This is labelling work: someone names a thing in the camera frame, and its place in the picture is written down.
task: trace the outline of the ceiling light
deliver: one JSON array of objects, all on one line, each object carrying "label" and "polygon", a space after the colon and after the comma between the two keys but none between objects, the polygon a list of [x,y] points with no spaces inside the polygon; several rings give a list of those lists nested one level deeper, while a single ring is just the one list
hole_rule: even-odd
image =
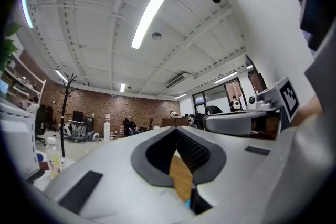
[{"label": "ceiling light", "polygon": [[27,5],[27,0],[21,0],[21,5],[22,5],[22,9],[23,9],[23,13],[25,15],[27,24],[29,25],[30,28],[33,28],[33,22],[31,21],[30,18],[30,14],[29,14],[29,9],[28,9],[28,5]]},{"label": "ceiling light", "polygon": [[220,80],[215,81],[214,83],[215,83],[215,84],[216,84],[216,83],[219,83],[219,82],[221,82],[221,81],[223,81],[223,80],[225,80],[225,79],[228,79],[228,78],[230,78],[230,77],[232,77],[232,76],[234,76],[234,75],[236,75],[236,74],[237,74],[237,72],[234,72],[234,73],[232,73],[232,74],[230,74],[230,75],[228,75],[228,76],[226,76],[226,77],[221,78]]},{"label": "ceiling light", "polygon": [[56,69],[55,71],[66,83],[68,83],[68,80],[63,76],[63,74],[59,70]]},{"label": "ceiling light", "polygon": [[134,39],[132,42],[132,48],[139,49],[142,43],[142,40],[162,3],[165,0],[150,0],[147,8],[145,9],[141,20],[139,22],[138,28],[136,29]]},{"label": "ceiling light", "polygon": [[187,94],[185,93],[185,94],[183,94],[183,95],[180,95],[180,96],[178,96],[178,97],[175,97],[175,99],[181,98],[181,97],[186,96],[186,95],[187,95]]},{"label": "ceiling light", "polygon": [[121,84],[120,84],[120,91],[121,91],[121,92],[124,92],[124,91],[125,91],[125,86],[126,86],[125,83],[121,83]]}]

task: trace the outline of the ceiling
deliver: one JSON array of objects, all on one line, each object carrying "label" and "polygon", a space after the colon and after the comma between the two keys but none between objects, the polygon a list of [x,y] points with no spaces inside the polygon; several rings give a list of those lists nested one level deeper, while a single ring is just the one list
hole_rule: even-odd
[{"label": "ceiling", "polygon": [[[34,44],[82,89],[169,98],[246,66],[244,35],[226,0],[165,0],[139,50],[131,47],[149,0],[28,0]],[[161,40],[152,33],[159,32]],[[183,73],[195,79],[166,85]]]}]

